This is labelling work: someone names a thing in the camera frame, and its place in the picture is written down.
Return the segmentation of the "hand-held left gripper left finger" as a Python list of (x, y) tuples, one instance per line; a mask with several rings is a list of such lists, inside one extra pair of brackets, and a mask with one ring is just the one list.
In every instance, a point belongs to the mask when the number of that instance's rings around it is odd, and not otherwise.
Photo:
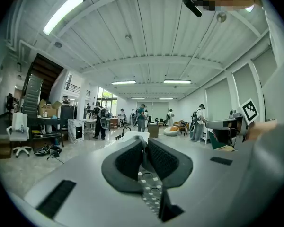
[(117, 191), (142, 193), (138, 172), (143, 161), (144, 140), (131, 138), (121, 142), (122, 148), (108, 155), (102, 162), (101, 172), (105, 180)]

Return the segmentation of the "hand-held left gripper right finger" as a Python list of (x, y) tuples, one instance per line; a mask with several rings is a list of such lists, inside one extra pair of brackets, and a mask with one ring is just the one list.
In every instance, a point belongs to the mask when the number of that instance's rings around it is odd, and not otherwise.
[(148, 139), (148, 160), (165, 189), (183, 185), (193, 170), (190, 157), (155, 138)]

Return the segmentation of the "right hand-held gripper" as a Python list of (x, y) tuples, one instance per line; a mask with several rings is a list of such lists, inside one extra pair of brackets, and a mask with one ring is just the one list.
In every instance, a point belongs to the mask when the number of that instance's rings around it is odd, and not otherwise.
[(229, 119), (207, 121), (206, 128), (213, 130), (235, 130), (236, 135), (247, 135), (250, 125), (259, 117), (259, 112), (250, 98), (237, 109), (230, 111)]

